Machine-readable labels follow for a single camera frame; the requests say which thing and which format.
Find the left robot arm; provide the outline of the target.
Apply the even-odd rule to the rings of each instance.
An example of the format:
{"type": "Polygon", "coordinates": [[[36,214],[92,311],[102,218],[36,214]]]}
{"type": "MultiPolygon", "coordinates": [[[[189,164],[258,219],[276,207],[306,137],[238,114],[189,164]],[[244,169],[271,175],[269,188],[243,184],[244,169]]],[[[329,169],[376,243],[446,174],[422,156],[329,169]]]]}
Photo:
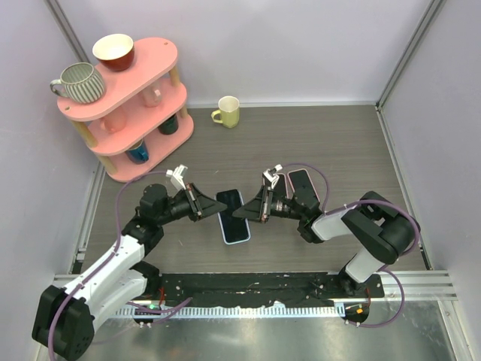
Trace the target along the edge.
{"type": "Polygon", "coordinates": [[[144,257],[162,239],[164,225],[184,217],[196,222],[225,209],[194,184],[174,196],[161,184],[146,187],[111,248],[70,283],[43,291],[32,338],[48,349],[50,359],[79,359],[111,313],[135,297],[151,300],[159,294],[159,271],[144,257]]]}

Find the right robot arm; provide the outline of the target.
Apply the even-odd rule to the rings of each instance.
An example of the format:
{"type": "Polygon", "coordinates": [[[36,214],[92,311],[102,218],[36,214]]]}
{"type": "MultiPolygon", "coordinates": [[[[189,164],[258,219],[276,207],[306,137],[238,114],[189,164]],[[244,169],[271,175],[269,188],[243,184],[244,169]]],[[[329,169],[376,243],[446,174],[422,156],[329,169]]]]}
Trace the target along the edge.
{"type": "Polygon", "coordinates": [[[232,216],[259,223],[270,217],[297,220],[299,234],[313,244],[353,235],[362,248],[337,274],[340,290],[349,297],[363,292],[372,274],[394,264],[416,246],[420,236],[420,226],[414,218],[374,191],[325,212],[312,187],[297,188],[288,199],[263,186],[254,199],[233,211],[232,216]]]}

